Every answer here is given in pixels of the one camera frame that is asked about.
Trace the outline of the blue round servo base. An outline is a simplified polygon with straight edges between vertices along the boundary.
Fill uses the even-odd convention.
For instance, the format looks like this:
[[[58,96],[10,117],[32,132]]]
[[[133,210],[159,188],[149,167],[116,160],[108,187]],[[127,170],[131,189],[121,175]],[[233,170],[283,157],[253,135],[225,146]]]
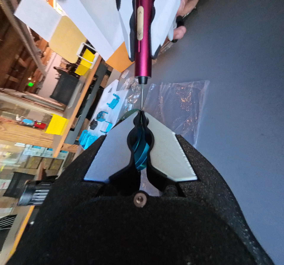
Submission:
[[[147,166],[147,152],[149,145],[145,141],[145,132],[142,127],[139,127],[137,131],[137,140],[132,147],[134,151],[134,161],[137,170],[141,171]]]

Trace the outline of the red electric screwdriver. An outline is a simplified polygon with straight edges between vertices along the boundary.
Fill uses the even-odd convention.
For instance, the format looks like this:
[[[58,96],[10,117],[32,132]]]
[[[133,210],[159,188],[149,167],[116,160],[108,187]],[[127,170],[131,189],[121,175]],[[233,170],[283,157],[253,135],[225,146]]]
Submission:
[[[144,87],[152,76],[151,23],[154,13],[154,0],[135,0],[135,78],[141,86],[141,110]]]

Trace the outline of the silver air duct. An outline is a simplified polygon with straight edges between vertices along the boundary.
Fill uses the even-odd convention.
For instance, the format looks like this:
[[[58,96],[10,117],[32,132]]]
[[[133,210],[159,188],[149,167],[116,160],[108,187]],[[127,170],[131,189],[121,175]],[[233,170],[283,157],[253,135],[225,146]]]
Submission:
[[[13,14],[12,9],[9,8],[8,10],[11,14],[13,25],[16,27],[16,30],[19,33],[21,39],[23,40],[25,47],[29,51],[33,60],[35,61],[38,69],[44,76],[46,76],[46,66],[42,63],[40,57],[40,49],[36,46],[29,27]]]

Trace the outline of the large yellow bin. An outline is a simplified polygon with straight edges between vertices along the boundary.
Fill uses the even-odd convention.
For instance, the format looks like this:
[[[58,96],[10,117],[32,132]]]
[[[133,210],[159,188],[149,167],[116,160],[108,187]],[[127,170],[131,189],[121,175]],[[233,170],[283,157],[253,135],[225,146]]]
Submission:
[[[68,122],[68,119],[56,114],[52,114],[51,121],[48,124],[45,133],[53,135],[63,135]]]

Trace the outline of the red fire extinguisher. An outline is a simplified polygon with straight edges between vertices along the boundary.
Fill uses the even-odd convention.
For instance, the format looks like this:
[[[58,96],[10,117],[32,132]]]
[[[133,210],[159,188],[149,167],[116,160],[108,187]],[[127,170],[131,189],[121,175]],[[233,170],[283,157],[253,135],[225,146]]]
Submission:
[[[24,125],[24,126],[28,126],[28,127],[32,127],[32,128],[36,128],[36,129],[41,129],[41,130],[44,130],[47,126],[43,122],[31,120],[31,119],[27,119],[27,118],[24,118],[21,121],[21,124]]]

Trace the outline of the pile of small screw bags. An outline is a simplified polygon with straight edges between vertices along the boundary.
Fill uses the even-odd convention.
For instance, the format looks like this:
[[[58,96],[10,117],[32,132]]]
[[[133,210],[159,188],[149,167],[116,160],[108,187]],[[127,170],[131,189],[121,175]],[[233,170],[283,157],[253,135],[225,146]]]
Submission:
[[[122,75],[123,85],[121,90],[126,92],[126,97],[123,100],[122,111],[125,114],[128,111],[141,108],[141,85],[138,83],[131,72],[126,69]]]

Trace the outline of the blue small U bracket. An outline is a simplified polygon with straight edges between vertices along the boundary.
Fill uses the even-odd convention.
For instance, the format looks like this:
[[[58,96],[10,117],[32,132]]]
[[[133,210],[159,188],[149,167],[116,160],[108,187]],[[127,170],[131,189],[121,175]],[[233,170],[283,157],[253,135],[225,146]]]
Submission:
[[[109,121],[103,121],[100,125],[100,132],[107,134],[112,129],[113,124]]]

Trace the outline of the dark monitor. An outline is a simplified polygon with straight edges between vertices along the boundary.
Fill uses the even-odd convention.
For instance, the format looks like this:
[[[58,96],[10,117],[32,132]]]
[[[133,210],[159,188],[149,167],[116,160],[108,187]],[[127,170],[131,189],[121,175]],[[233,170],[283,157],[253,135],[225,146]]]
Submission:
[[[49,97],[59,103],[68,105],[78,82],[77,77],[63,72],[60,74],[58,82]]]

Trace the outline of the wooden edged table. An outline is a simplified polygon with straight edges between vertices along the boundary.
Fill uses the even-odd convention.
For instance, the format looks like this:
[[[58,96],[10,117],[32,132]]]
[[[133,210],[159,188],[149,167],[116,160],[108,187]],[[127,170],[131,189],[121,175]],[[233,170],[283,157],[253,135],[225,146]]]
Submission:
[[[61,139],[63,143],[71,145],[75,143],[107,70],[107,67],[101,61],[102,57],[99,55],[94,67],[80,77],[70,102],[62,115],[69,122],[63,135],[56,135],[57,142]],[[53,157],[56,158],[60,150],[54,151],[52,149],[52,151]]]

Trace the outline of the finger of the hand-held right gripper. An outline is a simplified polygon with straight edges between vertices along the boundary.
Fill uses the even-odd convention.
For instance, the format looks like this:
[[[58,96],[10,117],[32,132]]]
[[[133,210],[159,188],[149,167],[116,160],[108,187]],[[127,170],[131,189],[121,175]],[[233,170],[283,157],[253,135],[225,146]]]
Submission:
[[[135,0],[116,0],[122,34],[129,60],[135,59]]]
[[[156,59],[164,44],[181,0],[154,0],[151,22],[151,58]]]

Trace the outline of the white panel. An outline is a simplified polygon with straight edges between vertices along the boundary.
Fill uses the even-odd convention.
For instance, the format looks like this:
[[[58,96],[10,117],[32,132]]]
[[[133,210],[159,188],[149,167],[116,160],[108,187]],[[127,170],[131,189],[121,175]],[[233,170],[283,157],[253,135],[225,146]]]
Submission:
[[[45,0],[21,0],[14,16],[47,42],[52,39],[62,18]]]

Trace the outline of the blue multi-hole bracket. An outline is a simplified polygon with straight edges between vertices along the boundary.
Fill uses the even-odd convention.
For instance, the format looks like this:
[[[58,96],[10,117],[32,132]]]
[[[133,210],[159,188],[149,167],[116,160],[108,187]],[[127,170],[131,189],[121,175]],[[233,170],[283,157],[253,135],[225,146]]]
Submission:
[[[107,103],[107,106],[112,110],[117,106],[120,101],[120,97],[117,94],[113,93],[113,96],[114,98],[112,99],[112,101],[110,103]]]

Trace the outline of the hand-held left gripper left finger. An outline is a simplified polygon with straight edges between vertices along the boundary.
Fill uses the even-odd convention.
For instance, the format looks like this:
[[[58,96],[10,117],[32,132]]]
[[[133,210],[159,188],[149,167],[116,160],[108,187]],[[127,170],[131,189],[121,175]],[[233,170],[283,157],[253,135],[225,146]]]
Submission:
[[[141,174],[135,166],[133,145],[138,139],[141,111],[112,128],[97,151],[84,181],[113,185],[116,190],[139,190]]]

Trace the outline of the black bit holder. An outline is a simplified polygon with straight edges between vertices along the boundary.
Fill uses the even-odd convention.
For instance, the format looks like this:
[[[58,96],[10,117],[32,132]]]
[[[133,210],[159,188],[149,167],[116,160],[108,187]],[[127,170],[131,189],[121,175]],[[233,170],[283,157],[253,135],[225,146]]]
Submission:
[[[20,194],[17,206],[40,206],[47,197],[55,179],[27,180]]]

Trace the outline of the orange and white cardboard box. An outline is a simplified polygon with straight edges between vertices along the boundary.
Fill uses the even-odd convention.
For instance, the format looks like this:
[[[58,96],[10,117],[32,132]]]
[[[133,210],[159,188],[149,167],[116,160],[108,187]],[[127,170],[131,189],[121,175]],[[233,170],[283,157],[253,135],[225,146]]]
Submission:
[[[123,72],[132,64],[116,0],[56,1],[108,65]]]

